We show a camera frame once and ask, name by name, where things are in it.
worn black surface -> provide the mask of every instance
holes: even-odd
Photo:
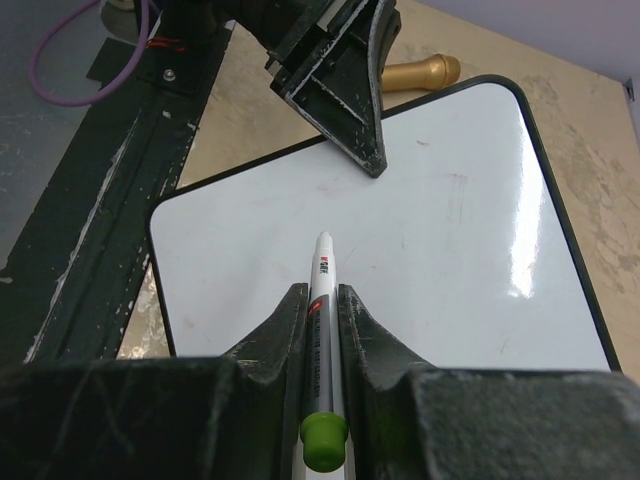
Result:
[[[88,110],[3,269],[0,366],[117,353],[148,261],[144,218],[178,180],[230,38],[218,35],[198,95],[134,75]],[[131,52],[108,40],[89,78],[108,83]]]
[[[622,375],[437,370],[339,292],[357,478],[640,477],[640,390]]]
[[[3,478],[292,478],[307,292],[218,358],[0,373]],[[640,390],[622,375],[438,370],[352,287],[338,303],[357,478],[640,476]]]
[[[307,289],[219,358],[4,372],[2,478],[291,478]]]

green marker end cap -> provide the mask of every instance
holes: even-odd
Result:
[[[339,415],[330,412],[309,415],[300,426],[304,463],[319,473],[340,468],[344,464],[347,434],[347,422]]]

beige table surface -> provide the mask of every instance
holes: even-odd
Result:
[[[640,382],[640,154],[620,83],[411,0],[388,63],[454,55],[462,79],[504,75],[525,91],[627,375]],[[269,90],[267,56],[236,27],[179,186],[317,134]],[[386,94],[385,106],[422,92]],[[168,355],[148,272],[120,358]]]

white paint scratch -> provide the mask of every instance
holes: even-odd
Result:
[[[93,204],[93,207],[91,208],[91,210],[89,211],[89,215],[87,216],[87,220],[85,221],[84,226],[82,227],[82,230],[80,230],[80,234],[78,235],[78,241],[76,242],[76,246],[73,249],[73,251],[69,254],[69,263],[67,263],[67,268],[62,273],[62,275],[60,275],[56,280],[56,289],[53,292],[51,301],[49,302],[49,312],[47,312],[47,316],[44,319],[44,322],[42,322],[42,326],[40,327],[38,334],[34,337],[35,341],[33,345],[29,348],[29,350],[27,350],[27,355],[25,356],[24,363],[28,363],[31,360],[33,360],[33,357],[35,356],[36,352],[40,348],[40,344],[42,343],[42,337],[44,335],[44,332],[47,330],[47,328],[49,327],[49,324],[51,323],[51,320],[53,319],[53,308],[55,307],[55,304],[58,301],[58,298],[60,297],[60,293],[62,292],[62,288],[64,287],[64,284],[67,280],[67,276],[69,275],[69,272],[71,271],[71,268],[73,267],[73,264],[75,263],[76,258],[78,257],[78,253],[80,252],[80,248],[82,247],[84,243],[84,239],[87,236],[89,227],[91,226],[91,223],[93,222],[93,219],[95,218],[96,213],[98,212],[98,210],[100,209],[100,206],[102,205],[102,201],[104,200],[104,196],[107,193],[109,186],[111,185],[113,176],[115,175],[116,170],[118,169],[118,166],[122,161],[122,157],[124,157],[124,154],[127,151],[127,147],[129,146],[129,142],[131,141],[131,138],[133,138],[133,134],[138,124],[138,118],[139,116],[136,117],[136,119],[133,122],[133,125],[131,126],[131,129],[129,130],[129,133],[127,133],[127,136],[122,142],[122,145],[120,145],[120,148],[118,148],[118,151],[111,158],[111,167],[109,167],[109,170],[107,171],[104,177],[104,181],[102,182],[102,186],[98,191],[98,196],[96,197],[96,201]]]

screw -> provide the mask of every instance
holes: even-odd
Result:
[[[162,78],[164,78],[167,82],[173,82],[176,79],[176,72],[168,68],[164,71]]]

